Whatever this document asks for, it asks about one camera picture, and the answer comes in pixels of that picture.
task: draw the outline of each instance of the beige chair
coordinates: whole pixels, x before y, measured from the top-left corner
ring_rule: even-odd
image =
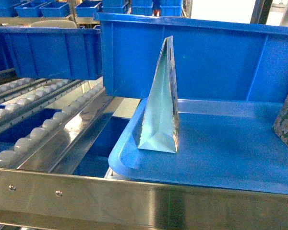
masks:
[[[60,29],[76,29],[77,24],[67,20],[48,20],[32,23],[31,27],[58,27]]]

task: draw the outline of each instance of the stainless steel frame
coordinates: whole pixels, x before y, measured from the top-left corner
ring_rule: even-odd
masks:
[[[60,230],[288,229],[288,195],[0,169],[0,224]]]

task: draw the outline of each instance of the white wall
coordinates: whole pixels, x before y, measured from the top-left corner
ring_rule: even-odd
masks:
[[[250,23],[255,0],[193,0],[193,19]]]

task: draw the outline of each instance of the screw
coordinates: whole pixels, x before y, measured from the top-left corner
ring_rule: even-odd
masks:
[[[57,196],[57,197],[61,197],[61,196],[63,196],[63,192],[61,192],[61,191],[59,191],[59,190],[56,191],[56,196]]]
[[[9,190],[10,190],[10,191],[16,191],[16,187],[13,186],[13,185],[9,185]]]

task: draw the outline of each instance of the shelf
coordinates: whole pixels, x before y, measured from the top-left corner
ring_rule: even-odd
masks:
[[[46,21],[46,20],[67,20],[67,21],[73,21],[73,16],[70,14],[67,17],[62,18],[21,18],[21,17],[2,17],[0,18],[0,24],[13,24],[13,25],[21,25],[21,24],[32,24],[39,21]]]

